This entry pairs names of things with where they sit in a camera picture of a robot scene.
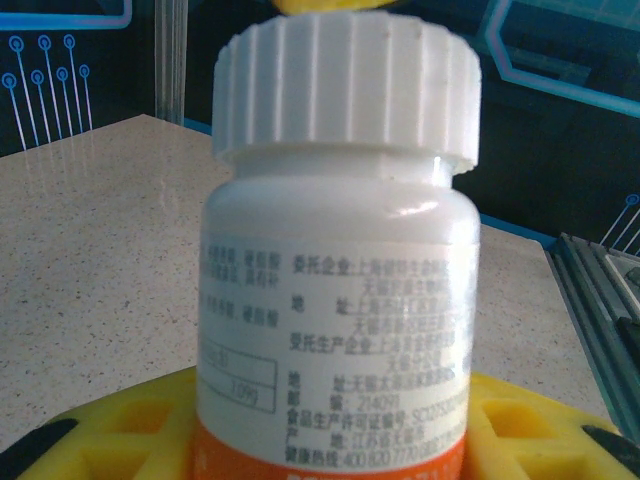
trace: beige granite surface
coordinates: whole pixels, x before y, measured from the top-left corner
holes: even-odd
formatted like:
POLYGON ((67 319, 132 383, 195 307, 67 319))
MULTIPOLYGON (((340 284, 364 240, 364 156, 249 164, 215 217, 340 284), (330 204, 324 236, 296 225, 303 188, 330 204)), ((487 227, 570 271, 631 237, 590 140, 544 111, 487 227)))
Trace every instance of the beige granite surface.
MULTIPOLYGON (((198 230, 229 178, 150 117, 0 158, 0 450, 195 361, 198 230)), ((483 227, 474 369, 606 415, 538 243, 483 227)))

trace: white plastic bottle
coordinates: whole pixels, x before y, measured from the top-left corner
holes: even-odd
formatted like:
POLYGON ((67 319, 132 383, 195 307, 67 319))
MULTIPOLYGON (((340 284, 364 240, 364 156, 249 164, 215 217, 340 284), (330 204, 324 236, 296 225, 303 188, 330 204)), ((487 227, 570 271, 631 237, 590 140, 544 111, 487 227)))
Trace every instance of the white plastic bottle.
POLYGON ((477 56, 381 12, 276 18, 216 64, 195 478, 457 478, 479 217, 477 56))

